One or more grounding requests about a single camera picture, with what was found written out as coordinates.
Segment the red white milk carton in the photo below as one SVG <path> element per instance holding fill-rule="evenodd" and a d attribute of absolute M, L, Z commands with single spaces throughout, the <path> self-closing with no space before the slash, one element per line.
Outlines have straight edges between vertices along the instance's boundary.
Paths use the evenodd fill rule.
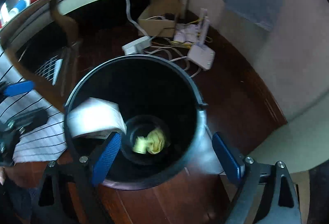
<path fill-rule="evenodd" d="M 71 137 L 107 139 L 112 132 L 127 133 L 127 126 L 116 103 L 88 98 L 67 117 Z"/>

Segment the blue tall paper cup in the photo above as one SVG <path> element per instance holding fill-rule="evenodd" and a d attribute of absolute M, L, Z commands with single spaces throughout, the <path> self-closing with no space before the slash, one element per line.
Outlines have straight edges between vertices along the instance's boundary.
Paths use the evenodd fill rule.
<path fill-rule="evenodd" d="M 1 25 L 4 25 L 9 22 L 18 13 L 28 7 L 30 3 L 31 0 L 19 0 L 11 10 L 8 10 L 6 3 L 4 3 L 1 6 Z"/>

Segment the black round trash bin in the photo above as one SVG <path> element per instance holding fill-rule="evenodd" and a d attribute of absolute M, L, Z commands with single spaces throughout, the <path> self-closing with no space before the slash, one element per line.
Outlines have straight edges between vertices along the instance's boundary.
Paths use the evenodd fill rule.
<path fill-rule="evenodd" d="M 71 137 L 68 114 L 88 98 L 116 103 L 127 126 L 120 150 L 103 183 L 119 190 L 142 190 L 177 175 L 189 162 L 205 132 L 206 110 L 190 76 L 175 63 L 151 55 L 126 55 L 89 72 L 65 104 L 64 131 L 74 161 L 90 156 L 105 139 Z M 160 128 L 166 145 L 158 154 L 132 148 L 138 136 Z"/>

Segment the white black grid tablecloth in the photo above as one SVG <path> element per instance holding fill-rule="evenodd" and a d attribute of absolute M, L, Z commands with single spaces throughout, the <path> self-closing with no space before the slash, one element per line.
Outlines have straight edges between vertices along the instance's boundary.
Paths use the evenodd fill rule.
<path fill-rule="evenodd" d="M 67 149 L 64 115 L 1 50 L 1 166 L 57 160 Z"/>

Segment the white power strip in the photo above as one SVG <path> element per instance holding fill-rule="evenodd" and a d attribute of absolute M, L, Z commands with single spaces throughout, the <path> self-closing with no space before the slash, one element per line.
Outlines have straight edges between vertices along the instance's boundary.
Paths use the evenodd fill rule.
<path fill-rule="evenodd" d="M 144 49 L 151 45 L 151 39 L 148 36 L 138 38 L 122 47 L 125 55 L 143 53 Z"/>

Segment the cardboard box under bed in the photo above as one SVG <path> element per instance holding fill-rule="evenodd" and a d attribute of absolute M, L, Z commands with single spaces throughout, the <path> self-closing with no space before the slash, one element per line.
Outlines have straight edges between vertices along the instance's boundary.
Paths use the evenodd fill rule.
<path fill-rule="evenodd" d="M 181 0 L 151 0 L 138 24 L 150 37 L 172 38 L 180 11 Z"/>

